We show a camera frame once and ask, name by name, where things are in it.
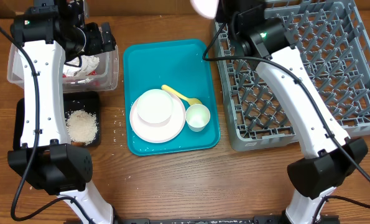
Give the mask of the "red snack wrapper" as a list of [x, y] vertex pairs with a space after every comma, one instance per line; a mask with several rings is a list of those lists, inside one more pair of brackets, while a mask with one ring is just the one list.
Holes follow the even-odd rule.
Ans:
[[95, 76], [96, 76], [95, 71], [92, 71], [90, 73], [77, 73], [72, 77], [63, 74], [63, 82], [69, 83], [71, 85], [85, 85], [93, 82]]

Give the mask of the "pile of rice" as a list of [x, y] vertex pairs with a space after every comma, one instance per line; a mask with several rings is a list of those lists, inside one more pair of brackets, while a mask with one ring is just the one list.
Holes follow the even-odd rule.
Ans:
[[96, 115], [84, 110], [76, 110], [69, 114], [66, 125], [72, 142], [91, 144], [98, 132]]

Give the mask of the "large white plate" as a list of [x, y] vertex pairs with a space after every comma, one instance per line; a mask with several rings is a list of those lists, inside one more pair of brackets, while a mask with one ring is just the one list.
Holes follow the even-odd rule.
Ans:
[[182, 131], [185, 125], [185, 107], [177, 96], [167, 93], [173, 99], [173, 110], [171, 117], [163, 123], [150, 124], [139, 117], [137, 113], [139, 98], [132, 104], [129, 122], [134, 133], [142, 140], [163, 143], [172, 140]]

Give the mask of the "pink bowl with rice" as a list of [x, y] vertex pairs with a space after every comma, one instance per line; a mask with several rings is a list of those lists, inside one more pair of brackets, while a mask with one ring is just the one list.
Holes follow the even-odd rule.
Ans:
[[190, 0], [193, 9], [206, 19], [214, 19], [218, 10], [219, 0]]

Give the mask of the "white mint cup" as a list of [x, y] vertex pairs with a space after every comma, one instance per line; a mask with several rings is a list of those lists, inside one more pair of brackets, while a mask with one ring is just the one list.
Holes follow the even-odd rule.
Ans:
[[202, 131], [209, 123], [211, 114], [209, 109], [203, 104], [191, 105], [185, 113], [185, 120], [188, 127], [193, 132]]

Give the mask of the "yellow plastic spoon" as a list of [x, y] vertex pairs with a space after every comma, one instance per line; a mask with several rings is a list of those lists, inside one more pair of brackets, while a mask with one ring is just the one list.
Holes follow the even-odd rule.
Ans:
[[197, 98], [188, 98], [185, 95], [179, 93], [177, 90], [173, 89], [172, 87], [168, 85], [162, 85], [161, 89], [164, 91], [167, 91], [169, 93], [174, 94], [175, 96], [179, 97], [181, 100], [186, 101], [190, 106], [192, 105], [201, 105], [202, 102]]

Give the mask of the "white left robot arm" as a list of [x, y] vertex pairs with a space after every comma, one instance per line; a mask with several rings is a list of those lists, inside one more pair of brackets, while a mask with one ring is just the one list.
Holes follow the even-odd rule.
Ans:
[[19, 148], [7, 155], [22, 183], [63, 201], [83, 223], [118, 223], [92, 182], [89, 150], [71, 143], [63, 104], [68, 61], [113, 51], [109, 24], [85, 22], [84, 1], [35, 1], [11, 25], [24, 74], [24, 123]]

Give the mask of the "white napkin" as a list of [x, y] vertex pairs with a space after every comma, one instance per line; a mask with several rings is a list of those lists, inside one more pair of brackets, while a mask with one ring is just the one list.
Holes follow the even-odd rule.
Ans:
[[82, 77], [87, 76], [99, 65], [100, 60], [95, 56], [82, 55], [81, 58], [74, 58], [63, 66], [65, 77]]

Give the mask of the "white bowl with brown food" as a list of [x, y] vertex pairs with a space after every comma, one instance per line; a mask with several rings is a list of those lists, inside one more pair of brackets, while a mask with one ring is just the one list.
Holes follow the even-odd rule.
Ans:
[[137, 101], [137, 113], [147, 123], [163, 123], [171, 117], [173, 99], [164, 90], [151, 89], [144, 92]]

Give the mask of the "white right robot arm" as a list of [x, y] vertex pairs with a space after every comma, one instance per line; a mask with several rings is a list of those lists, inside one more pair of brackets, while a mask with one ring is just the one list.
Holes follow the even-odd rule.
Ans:
[[282, 19], [267, 19], [265, 1], [218, 1], [216, 19], [229, 24], [236, 58], [248, 60], [267, 83], [293, 126], [303, 158], [288, 165], [295, 187], [284, 223], [324, 223], [320, 212], [368, 153], [335, 121], [304, 69]]

